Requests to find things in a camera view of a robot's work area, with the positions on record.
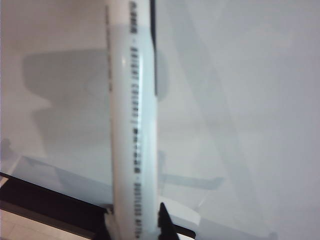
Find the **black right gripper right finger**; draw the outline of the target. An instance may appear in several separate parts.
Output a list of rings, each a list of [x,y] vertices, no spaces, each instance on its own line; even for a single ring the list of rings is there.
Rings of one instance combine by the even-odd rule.
[[[158,212],[158,227],[160,233],[158,235],[158,240],[179,240],[177,231],[175,230],[174,224],[171,217],[167,211],[167,208],[163,202],[159,205]]]

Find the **clear right gripper left finger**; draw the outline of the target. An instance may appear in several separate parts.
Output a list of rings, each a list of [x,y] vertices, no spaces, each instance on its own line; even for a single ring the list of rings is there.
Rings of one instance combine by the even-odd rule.
[[[94,235],[95,240],[117,240],[117,225],[112,204],[105,204],[103,220],[100,221]]]

